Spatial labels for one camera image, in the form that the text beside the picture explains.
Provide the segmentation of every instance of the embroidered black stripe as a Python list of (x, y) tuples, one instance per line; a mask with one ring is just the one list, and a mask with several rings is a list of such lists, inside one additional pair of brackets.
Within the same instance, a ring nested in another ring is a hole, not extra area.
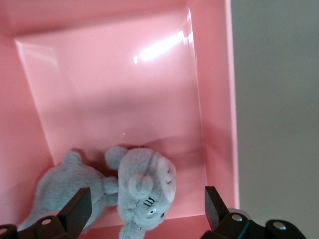
[(143, 204), (145, 204), (146, 206), (151, 206), (151, 205), (153, 205), (153, 203), (155, 202), (155, 200), (153, 199), (153, 198), (151, 198), (151, 197), (149, 197), (148, 199), (146, 199), (144, 202), (143, 202)]

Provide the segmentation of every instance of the pink container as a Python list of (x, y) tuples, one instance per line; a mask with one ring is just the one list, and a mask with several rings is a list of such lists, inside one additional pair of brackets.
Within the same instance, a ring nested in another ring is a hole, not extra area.
[[(0, 1), (0, 224), (30, 212), (44, 172), (79, 149), (151, 147), (177, 169), (146, 238), (199, 238), (204, 186), (239, 207), (230, 0)], [(82, 238), (117, 238), (108, 208)]]

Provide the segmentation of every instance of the gray surface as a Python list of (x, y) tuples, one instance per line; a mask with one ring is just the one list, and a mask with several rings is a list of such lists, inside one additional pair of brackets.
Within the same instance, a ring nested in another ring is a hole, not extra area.
[(241, 209), (319, 234), (319, 1), (233, 0)]

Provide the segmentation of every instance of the gray stuffed animal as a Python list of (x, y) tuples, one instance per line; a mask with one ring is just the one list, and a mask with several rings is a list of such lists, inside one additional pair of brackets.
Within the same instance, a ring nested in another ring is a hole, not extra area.
[(105, 177), (84, 165), (76, 152), (67, 153), (60, 166), (51, 168), (40, 179), (33, 209), (19, 231), (34, 224), (44, 214), (60, 211), (83, 187), (90, 187), (92, 199), (92, 215), (83, 229), (86, 232), (107, 206), (117, 205), (119, 186), (117, 178)]
[(113, 147), (105, 153), (108, 166), (118, 170), (118, 211), (125, 222), (120, 239), (142, 239), (163, 222), (176, 191), (171, 161), (149, 148)]

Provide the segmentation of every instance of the plush toy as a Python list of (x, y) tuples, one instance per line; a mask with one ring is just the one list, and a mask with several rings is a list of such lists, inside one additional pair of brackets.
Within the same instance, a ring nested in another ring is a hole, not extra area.
[(176, 169), (149, 148), (115, 146), (105, 153), (108, 166), (118, 170), (118, 211), (125, 222), (120, 239), (142, 239), (163, 222), (175, 197)]
[(118, 180), (105, 177), (94, 168), (84, 165), (81, 156), (69, 152), (60, 166), (50, 169), (39, 181), (33, 209), (19, 230), (28, 228), (44, 214), (60, 211), (82, 187), (90, 187), (92, 215), (85, 225), (86, 232), (107, 206), (117, 205)]

